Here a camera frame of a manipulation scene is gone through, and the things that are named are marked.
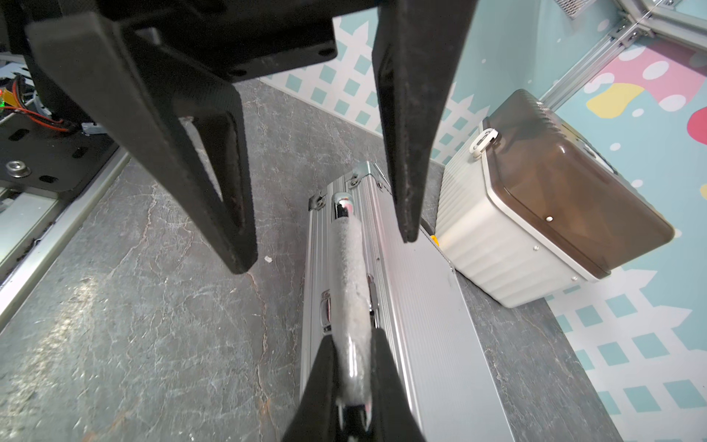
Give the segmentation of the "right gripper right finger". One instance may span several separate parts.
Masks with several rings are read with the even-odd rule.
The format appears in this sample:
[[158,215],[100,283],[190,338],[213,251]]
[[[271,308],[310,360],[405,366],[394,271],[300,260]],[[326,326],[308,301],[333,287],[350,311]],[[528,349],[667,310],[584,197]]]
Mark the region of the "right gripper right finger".
[[374,441],[424,442],[416,423],[386,333],[372,333],[372,430]]

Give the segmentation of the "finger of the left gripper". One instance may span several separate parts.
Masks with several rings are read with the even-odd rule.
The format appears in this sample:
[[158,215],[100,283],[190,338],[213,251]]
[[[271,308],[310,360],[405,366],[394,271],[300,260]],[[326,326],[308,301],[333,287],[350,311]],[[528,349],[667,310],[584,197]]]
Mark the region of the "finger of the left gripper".
[[242,102],[154,28],[86,12],[36,21],[37,64],[176,199],[228,270],[258,257]]
[[401,237],[418,238],[430,154],[476,9],[467,0],[379,3],[373,66]]

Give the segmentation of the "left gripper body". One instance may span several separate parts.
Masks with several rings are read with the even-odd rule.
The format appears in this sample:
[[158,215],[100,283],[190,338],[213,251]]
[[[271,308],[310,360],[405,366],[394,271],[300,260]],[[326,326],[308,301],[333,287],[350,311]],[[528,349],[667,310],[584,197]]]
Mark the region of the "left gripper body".
[[37,66],[26,28],[93,12],[238,83],[264,78],[346,114],[372,67],[377,1],[4,1],[1,49],[21,55],[47,112],[43,126],[91,117]]

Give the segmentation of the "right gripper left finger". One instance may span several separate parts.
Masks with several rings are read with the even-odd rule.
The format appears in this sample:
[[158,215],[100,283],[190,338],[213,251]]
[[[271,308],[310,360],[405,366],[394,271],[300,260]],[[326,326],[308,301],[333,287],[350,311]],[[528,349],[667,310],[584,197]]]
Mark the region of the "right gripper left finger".
[[300,405],[282,440],[337,440],[338,388],[337,351],[333,338],[328,335],[320,343]]

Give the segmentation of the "silver poker set case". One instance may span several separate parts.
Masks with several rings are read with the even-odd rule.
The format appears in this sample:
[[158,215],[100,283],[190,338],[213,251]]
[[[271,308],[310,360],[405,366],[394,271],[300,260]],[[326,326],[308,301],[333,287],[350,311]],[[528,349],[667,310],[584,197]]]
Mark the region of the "silver poker set case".
[[339,371],[335,441],[374,441],[377,328],[425,441],[513,439],[453,266],[425,232],[402,239],[388,181],[363,162],[309,200],[300,401],[331,335]]

